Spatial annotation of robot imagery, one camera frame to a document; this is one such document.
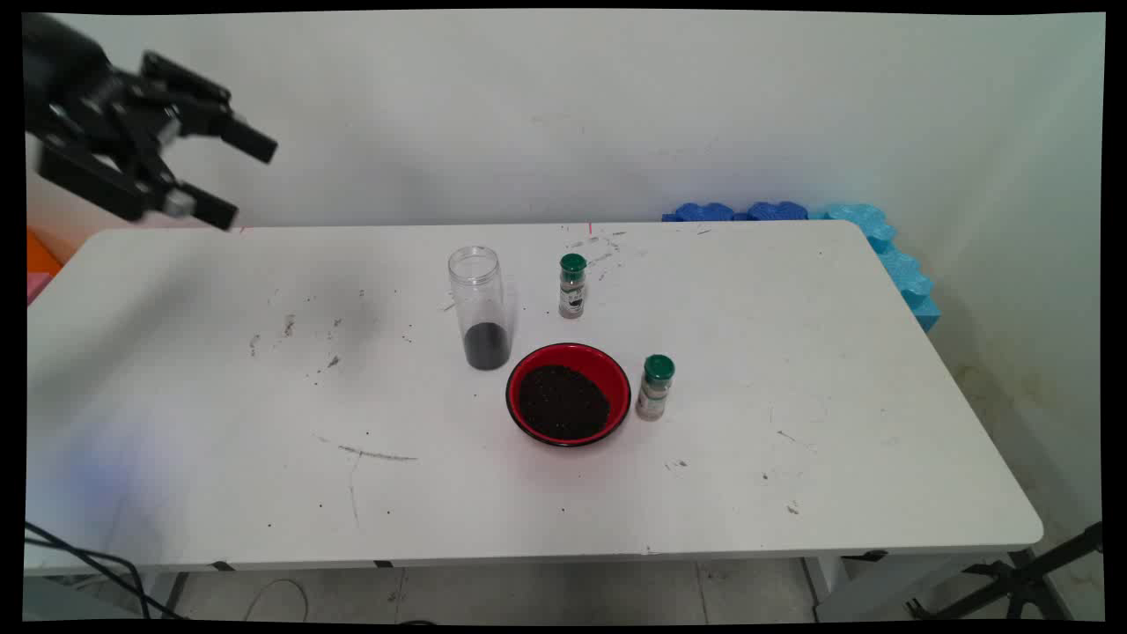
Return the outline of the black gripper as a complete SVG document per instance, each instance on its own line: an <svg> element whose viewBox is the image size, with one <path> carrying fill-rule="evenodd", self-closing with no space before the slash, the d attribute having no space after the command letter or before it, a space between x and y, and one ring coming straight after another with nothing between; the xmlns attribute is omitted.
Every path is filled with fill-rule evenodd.
<svg viewBox="0 0 1127 634"><path fill-rule="evenodd" d="M97 41L48 14L24 16L24 124L43 142L44 180L121 220L161 213L223 232L238 206L177 180L158 158L178 136L216 137L263 164L278 148L238 116L222 84L153 51L142 56L140 80L110 64ZM128 176L137 170L157 176Z"/></svg>

